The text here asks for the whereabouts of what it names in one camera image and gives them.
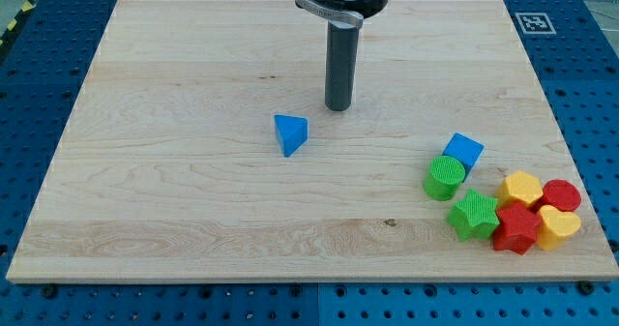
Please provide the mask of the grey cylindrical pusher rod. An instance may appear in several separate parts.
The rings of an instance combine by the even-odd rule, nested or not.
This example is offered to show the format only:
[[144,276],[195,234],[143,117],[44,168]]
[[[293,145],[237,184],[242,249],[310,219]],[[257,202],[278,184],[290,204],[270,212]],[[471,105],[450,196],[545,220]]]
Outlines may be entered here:
[[351,106],[358,41],[357,28],[328,23],[325,105],[333,111]]

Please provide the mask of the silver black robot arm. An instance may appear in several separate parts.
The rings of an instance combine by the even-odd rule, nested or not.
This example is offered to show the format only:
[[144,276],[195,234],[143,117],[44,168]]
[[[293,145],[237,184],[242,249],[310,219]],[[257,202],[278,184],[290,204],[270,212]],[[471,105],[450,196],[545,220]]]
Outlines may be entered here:
[[295,0],[295,5],[327,21],[325,105],[333,111],[351,106],[359,34],[364,20],[389,0]]

